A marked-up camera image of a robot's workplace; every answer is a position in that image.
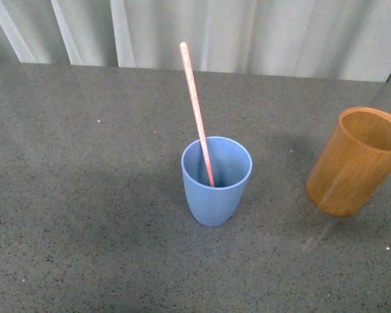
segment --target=pink straw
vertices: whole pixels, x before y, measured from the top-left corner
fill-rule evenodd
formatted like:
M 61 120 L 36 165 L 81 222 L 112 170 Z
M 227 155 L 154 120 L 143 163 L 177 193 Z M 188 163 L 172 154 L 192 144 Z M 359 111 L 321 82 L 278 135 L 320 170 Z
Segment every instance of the pink straw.
M 202 155 L 204 156 L 204 162 L 206 163 L 206 167 L 207 167 L 208 180 L 210 181 L 210 186 L 214 187 L 213 171 L 211 169 L 210 155 L 208 154 L 206 133 L 204 132 L 204 124 L 202 123 L 200 103 L 198 101 L 198 95 L 196 93 L 196 87 L 195 87 L 193 66 L 191 64 L 191 57 L 189 56 L 189 49 L 186 42 L 181 42 L 180 50 L 181 50 L 183 69 L 185 70 L 185 76 L 187 78 L 187 83 L 188 83 L 189 96 L 191 97 L 191 102 L 193 104 L 196 129 L 198 130 Z

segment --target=bamboo cup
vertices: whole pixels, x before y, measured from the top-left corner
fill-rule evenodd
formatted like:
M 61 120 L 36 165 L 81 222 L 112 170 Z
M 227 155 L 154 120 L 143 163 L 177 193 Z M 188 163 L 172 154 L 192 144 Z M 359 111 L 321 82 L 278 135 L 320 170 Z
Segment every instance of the bamboo cup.
M 343 111 L 305 185 L 309 199 L 335 216 L 350 216 L 391 173 L 391 114 Z

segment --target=blue cup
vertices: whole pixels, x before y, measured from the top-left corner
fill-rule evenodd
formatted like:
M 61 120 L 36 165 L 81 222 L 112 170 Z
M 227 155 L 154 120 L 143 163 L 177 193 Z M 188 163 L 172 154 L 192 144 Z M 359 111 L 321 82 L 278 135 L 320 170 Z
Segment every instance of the blue cup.
M 181 158 L 183 185 L 192 214 L 205 226 L 218 226 L 232 216 L 242 198 L 252 158 L 246 148 L 224 137 L 207 137 L 214 185 L 210 187 L 199 140 Z

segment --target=table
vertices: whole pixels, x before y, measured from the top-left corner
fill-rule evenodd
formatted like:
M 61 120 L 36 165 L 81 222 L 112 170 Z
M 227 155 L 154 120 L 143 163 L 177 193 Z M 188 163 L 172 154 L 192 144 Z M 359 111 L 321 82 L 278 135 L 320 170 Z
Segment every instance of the table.
M 391 312 L 391 176 L 349 218 L 304 185 L 342 110 L 391 83 L 195 72 L 208 136 L 253 172 L 191 215 L 183 71 L 0 63 L 0 312 Z

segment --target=cup rim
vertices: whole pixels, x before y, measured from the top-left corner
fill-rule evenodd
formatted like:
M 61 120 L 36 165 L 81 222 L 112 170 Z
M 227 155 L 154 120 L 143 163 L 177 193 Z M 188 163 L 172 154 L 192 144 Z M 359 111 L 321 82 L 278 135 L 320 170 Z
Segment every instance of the cup rim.
M 243 179 L 241 179 L 239 182 L 237 182 L 236 184 L 233 184 L 233 185 L 230 185 L 230 186 L 226 186 L 226 187 L 211 187 L 211 186 L 207 186 L 207 185 L 203 185 L 202 183 L 199 183 L 198 181 L 196 181 L 195 179 L 193 179 L 187 172 L 187 170 L 185 169 L 185 166 L 183 164 L 183 159 L 185 157 L 185 155 L 187 154 L 187 151 L 193 146 L 195 145 L 196 143 L 200 142 L 199 139 L 193 141 L 192 143 L 190 143 L 186 148 L 185 150 L 183 151 L 182 153 L 182 156 L 181 156 L 181 167 L 182 167 L 182 171 L 184 172 L 185 176 L 187 176 L 189 178 L 190 181 L 192 181 L 194 184 L 198 185 L 198 186 L 202 186 L 203 188 L 206 188 L 206 189 L 211 189 L 211 190 L 226 190 L 226 189 L 232 189 L 232 188 L 235 188 L 241 184 L 243 184 L 250 176 L 251 172 L 252 172 L 252 169 L 253 169 L 253 162 L 252 162 L 252 157 L 249 153 L 249 151 L 243 146 L 241 145 L 240 143 L 238 143 L 236 140 L 233 140 L 233 139 L 230 139 L 230 138 L 227 138 L 227 137 L 221 137 L 221 136 L 209 136 L 206 138 L 207 140 L 208 139 L 220 139 L 220 140 L 226 140 L 228 142 L 232 142 L 232 143 L 235 143 L 238 147 L 242 148 L 242 150 L 244 151 L 244 153 L 247 155 L 247 158 L 249 159 L 249 169 L 246 173 L 246 175 L 243 177 Z
M 380 151 L 382 153 L 391 153 L 391 150 L 384 150 L 384 149 L 379 149 L 379 148 L 376 148 L 376 147 L 373 147 L 371 145 L 368 145 L 367 143 L 364 143 L 364 142 L 361 142 L 360 140 L 358 140 L 357 138 L 355 138 L 346 128 L 345 128 L 345 125 L 343 125 L 343 119 L 349 115 L 349 114 L 352 114 L 352 113 L 355 113 L 355 112 L 368 112 L 368 113 L 372 113 L 372 114 L 375 114 L 377 115 L 378 117 L 380 117 L 381 119 L 384 119 L 385 121 L 388 121 L 389 123 L 391 123 L 391 113 L 388 113 L 388 112 L 385 112 L 385 111 L 382 111 L 380 109 L 376 109 L 376 108 L 368 108 L 368 107 L 364 107 L 364 106 L 354 106 L 352 108 L 348 108 L 344 111 L 342 111 L 339 115 L 339 120 L 338 120 L 338 123 L 339 123 L 339 126 L 341 127 L 341 129 L 344 131 L 344 133 L 346 135 L 348 135 L 348 137 L 352 138 L 352 140 L 354 140 L 355 142 L 359 143 L 360 145 L 363 145 L 364 147 L 368 147 L 372 150 L 375 150 L 375 151 Z

